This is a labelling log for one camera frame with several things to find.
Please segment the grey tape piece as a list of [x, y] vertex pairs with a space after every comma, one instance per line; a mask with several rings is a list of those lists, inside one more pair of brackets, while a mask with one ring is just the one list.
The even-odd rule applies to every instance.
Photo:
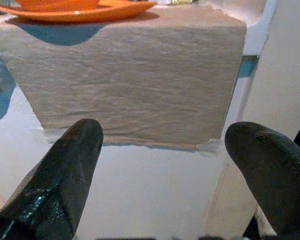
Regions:
[[219, 157], [223, 152], [223, 142], [220, 139], [210, 139], [205, 143], [196, 145], [197, 151], [209, 158]]

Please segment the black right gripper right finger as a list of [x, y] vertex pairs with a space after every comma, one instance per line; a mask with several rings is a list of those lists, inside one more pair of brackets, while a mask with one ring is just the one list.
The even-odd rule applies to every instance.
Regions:
[[249, 121], [231, 124], [224, 141], [276, 232], [275, 240], [300, 240], [300, 147], [286, 135]]

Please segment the white kitchen counter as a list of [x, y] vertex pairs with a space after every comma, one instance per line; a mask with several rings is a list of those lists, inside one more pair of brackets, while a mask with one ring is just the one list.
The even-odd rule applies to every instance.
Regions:
[[294, 139], [300, 130], [300, 0], [278, 0], [243, 120]]

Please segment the beige cloth placemat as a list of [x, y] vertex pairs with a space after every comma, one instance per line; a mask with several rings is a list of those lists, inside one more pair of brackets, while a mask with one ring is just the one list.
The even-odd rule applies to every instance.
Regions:
[[94, 118], [107, 144], [194, 149], [222, 136], [246, 23], [211, 7], [105, 24], [0, 20], [0, 54], [50, 134]]

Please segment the orange bowl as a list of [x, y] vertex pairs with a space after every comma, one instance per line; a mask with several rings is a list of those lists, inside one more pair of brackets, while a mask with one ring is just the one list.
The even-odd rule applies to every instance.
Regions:
[[96, 8], [100, 0], [15, 0], [32, 12], [81, 11]]

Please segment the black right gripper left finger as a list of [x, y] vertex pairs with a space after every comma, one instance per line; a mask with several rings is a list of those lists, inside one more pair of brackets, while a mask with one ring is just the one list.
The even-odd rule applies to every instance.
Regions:
[[73, 240], [103, 139], [97, 120], [75, 122], [0, 209], [0, 240]]

